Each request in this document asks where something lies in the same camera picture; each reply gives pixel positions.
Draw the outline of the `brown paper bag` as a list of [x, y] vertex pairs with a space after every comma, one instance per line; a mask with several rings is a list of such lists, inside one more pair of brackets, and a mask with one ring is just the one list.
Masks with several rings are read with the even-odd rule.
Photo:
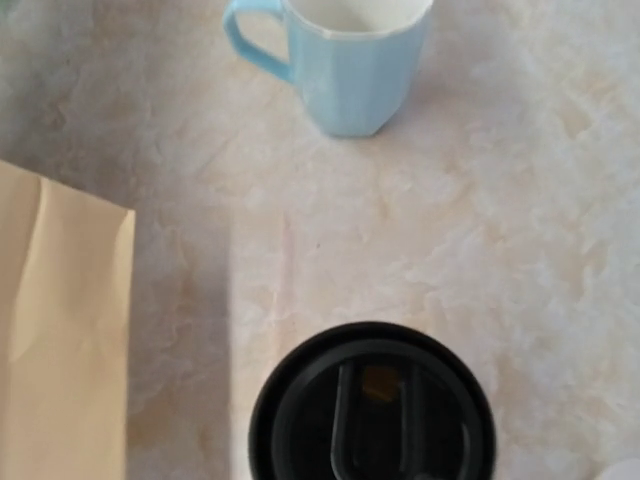
[[1, 475], [120, 479], [135, 214], [1, 166]]

